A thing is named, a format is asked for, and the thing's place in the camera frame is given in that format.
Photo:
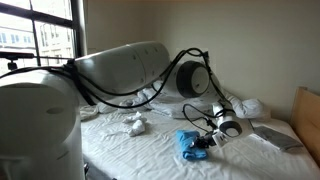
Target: window glass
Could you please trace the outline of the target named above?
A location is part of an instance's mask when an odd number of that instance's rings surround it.
[[[71,20],[70,0],[32,0],[33,10]]]
[[[0,0],[0,3],[9,4],[24,9],[30,9],[29,0]]]
[[[26,36],[34,42],[31,20],[2,13],[0,19],[0,51],[36,54],[34,43],[25,43],[20,38]],[[0,75],[9,72],[8,62],[10,61],[0,58]],[[19,59],[15,62],[19,68],[37,66],[35,59]]]
[[[65,59],[58,59],[59,57],[62,57],[61,54],[55,55],[54,57],[57,57],[57,59],[41,58],[41,66],[61,66],[67,63],[67,60]]]
[[[36,22],[35,25],[40,56],[74,58],[73,33],[71,29],[42,22]]]

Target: crumpled white cloth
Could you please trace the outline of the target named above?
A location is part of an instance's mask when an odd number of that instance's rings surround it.
[[[270,109],[258,99],[248,99],[241,101],[238,97],[224,90],[226,98],[231,102],[237,117],[242,119],[252,119],[268,121],[271,119]]]
[[[98,114],[97,106],[83,106],[80,108],[80,120],[88,120]]]
[[[135,106],[135,105],[138,105],[138,104],[141,104],[141,103],[145,102],[146,100],[147,100],[146,95],[142,91],[139,91],[135,98],[126,99],[126,100],[122,101],[120,103],[120,106]],[[146,104],[144,106],[137,107],[137,108],[118,109],[118,112],[121,113],[121,114],[127,114],[127,113],[133,113],[133,112],[136,112],[136,111],[143,112],[143,111],[146,111],[148,109],[150,109],[150,106],[148,104]]]
[[[143,133],[146,130],[144,122],[141,120],[136,120],[136,122],[132,125],[132,128],[128,130],[128,135],[130,137],[137,136]]]
[[[142,91],[139,91],[138,96],[134,99],[126,100],[123,103],[127,105],[139,104],[145,102],[147,99],[150,99],[156,92],[151,88],[145,88]],[[184,104],[191,104],[195,106],[202,112],[212,113],[211,103],[217,100],[217,96],[212,93],[205,94],[204,96],[198,98],[183,98],[183,97],[172,97],[165,94],[159,94],[153,101],[141,107],[140,109],[119,109],[119,113],[132,113],[135,111],[145,111],[145,110],[154,110],[160,114],[170,116],[176,119],[184,119],[183,115],[183,106]],[[198,111],[188,108],[188,117],[189,118],[198,118],[203,116]]]
[[[119,105],[119,103],[120,103],[120,105],[121,105],[121,102],[126,101],[127,99],[135,98],[135,97],[136,97],[135,95],[120,96],[120,97],[116,97],[116,98],[113,98],[113,99],[110,99],[110,100],[106,100],[106,101],[111,103],[111,104],[115,104],[115,105]],[[98,107],[99,113],[101,113],[101,114],[108,114],[108,113],[111,113],[113,111],[118,110],[117,108],[108,106],[108,105],[106,105],[104,103],[101,103],[101,102],[99,102],[97,104],[97,107]]]
[[[127,116],[122,123],[129,124],[133,123],[132,127],[127,129],[127,133],[130,137],[137,136],[141,133],[143,133],[145,128],[145,122],[147,121],[147,118],[142,117],[142,114],[138,111],[133,116]]]

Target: window frame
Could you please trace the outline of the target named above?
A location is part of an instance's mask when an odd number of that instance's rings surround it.
[[[53,16],[50,14],[46,14],[43,12],[38,12],[32,9],[24,9],[20,7],[16,7],[13,5],[5,4],[0,2],[0,13],[13,15],[25,19],[31,20],[33,24],[33,35],[34,35],[34,43],[36,47],[36,56],[38,66],[41,66],[40,54],[39,54],[39,42],[41,41],[41,37],[37,37],[37,32],[34,26],[35,21],[44,22],[52,25],[57,25],[65,28],[69,28],[73,31],[73,46],[74,46],[74,58],[78,58],[83,56],[83,52],[81,51],[81,36],[80,36],[80,19],[79,19],[79,9],[78,9],[78,1],[79,0],[70,0],[71,5],[71,17],[72,20],[64,19],[61,17]]]

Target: gray fabric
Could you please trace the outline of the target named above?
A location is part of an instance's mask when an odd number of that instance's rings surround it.
[[[265,126],[255,127],[254,133],[262,139],[269,141],[271,144],[278,147],[281,151],[286,151],[294,147],[303,147],[303,144],[293,139],[292,137],[267,128]]]

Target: black cable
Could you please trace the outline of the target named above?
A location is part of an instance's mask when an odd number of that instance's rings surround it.
[[[205,119],[205,120],[206,120],[206,122],[207,122],[207,126],[210,126],[210,127],[212,128],[212,131],[214,131],[215,129],[217,129],[217,128],[218,128],[218,126],[217,126],[217,125],[215,125],[215,124],[212,122],[212,120],[211,120],[211,119],[209,119],[208,117],[203,117],[203,119]]]
[[[48,71],[51,72],[51,73],[54,73],[54,74],[58,74],[60,76],[64,76],[64,77],[72,80],[72,76],[70,76],[69,74],[66,74],[64,72],[61,72],[60,70],[51,69],[51,70],[48,70]]]
[[[183,105],[182,112],[183,112],[183,114],[184,114],[185,117],[187,117],[186,107],[188,107],[188,106],[191,107],[191,108],[193,108],[193,109],[195,109],[196,111],[198,111],[199,113],[201,113],[201,114],[203,114],[203,115],[205,115],[205,116],[207,116],[207,117],[217,118],[217,116],[215,116],[215,115],[211,115],[211,114],[208,114],[208,113],[205,113],[205,112],[200,111],[198,108],[194,107],[194,106],[191,105],[191,104],[184,104],[184,105]]]
[[[153,89],[154,91],[157,91],[157,89],[154,87],[154,84],[153,84],[153,83],[151,84],[151,87],[152,87],[152,89]]]
[[[199,54],[193,54],[191,53],[191,51],[198,51]],[[179,52],[179,54],[175,57],[175,59],[171,62],[171,64],[163,71],[163,73],[161,73],[161,76],[163,76],[164,74],[166,74],[165,76],[165,79],[162,83],[162,85],[160,86],[160,88],[156,91],[156,93],[150,98],[148,99],[147,101],[141,103],[141,104],[137,104],[137,105],[134,105],[134,106],[119,106],[119,105],[115,105],[115,104],[111,104],[111,103],[108,103],[106,101],[104,101],[103,99],[101,99],[100,97],[98,97],[96,94],[94,94],[92,92],[92,90],[90,90],[88,87],[86,87],[84,84],[81,83],[81,87],[85,88],[86,91],[88,91],[88,93],[90,95],[92,95],[94,98],[96,98],[97,100],[101,101],[102,103],[104,104],[107,104],[111,107],[116,107],[116,108],[124,108],[124,109],[131,109],[131,108],[136,108],[136,107],[141,107],[149,102],[151,102],[156,96],[158,96],[161,92],[161,90],[163,89],[164,85],[166,84],[172,70],[174,69],[174,67],[178,64],[178,62],[181,60],[181,58],[185,55],[185,54],[189,54],[189,55],[192,55],[192,56],[196,56],[196,57],[200,57],[202,56],[203,57],[203,60],[205,62],[205,65],[207,67],[207,71],[208,71],[208,74],[209,74],[209,78],[210,78],[210,81],[211,81],[211,84],[214,86],[215,90],[217,91],[218,95],[224,100],[224,101],[228,101],[226,100],[225,96],[221,93],[220,89],[216,86],[216,84],[214,84],[213,80],[212,80],[212,77],[211,77],[211,69],[210,69],[210,66],[208,64],[208,61],[207,61],[207,58],[208,58],[208,55],[203,53],[200,49],[198,48],[189,48],[187,50],[183,50],[181,52]],[[65,71],[67,73],[73,73],[74,75],[78,75],[79,77],[85,79],[86,81],[88,81],[92,86],[94,86],[95,88],[97,88],[98,90],[106,93],[106,94],[110,94],[110,95],[113,95],[113,96],[125,96],[125,95],[129,95],[129,94],[132,94],[132,93],[136,93],[138,92],[138,90],[135,90],[135,91],[132,91],[132,92],[128,92],[128,93],[112,93],[112,92],[108,92],[108,91],[105,91],[103,90],[101,87],[99,87],[97,84],[95,84],[92,80],[90,80],[89,78],[87,78],[86,76],[82,75],[81,73],[79,73],[78,71],[75,71],[75,72],[68,72],[68,69],[66,67],[35,67],[35,68],[21,68],[21,69],[17,69],[15,71],[11,71],[3,76],[0,76],[0,79],[3,78],[3,77],[6,77],[6,76],[9,76],[9,75],[13,75],[13,74],[18,74],[18,73],[24,73],[24,72],[29,72],[29,71],[34,71],[34,70],[47,70],[49,72],[53,72],[53,73],[57,73],[57,71],[54,71],[53,68],[56,68],[56,70],[61,70],[61,71]]]
[[[236,113],[233,109],[227,109],[227,108],[224,108],[222,110],[220,110],[219,112],[216,113],[216,116],[217,117],[221,117],[221,116],[224,116],[227,114],[227,112],[233,112],[233,113]]]
[[[72,77],[74,85],[76,86],[82,97],[86,100],[86,102],[90,106],[96,105],[96,103],[90,97],[90,94],[88,94],[86,86],[80,81],[80,77],[78,75],[78,68],[74,65],[74,61],[68,61],[68,63],[63,67],[64,70],[66,70]]]
[[[192,125],[194,125],[195,127],[199,128],[199,129],[201,129],[201,130],[203,130],[203,131],[205,131],[205,132],[209,132],[208,130],[203,129],[202,127],[194,124],[193,121],[191,121],[189,118],[186,118],[186,119],[187,119]]]

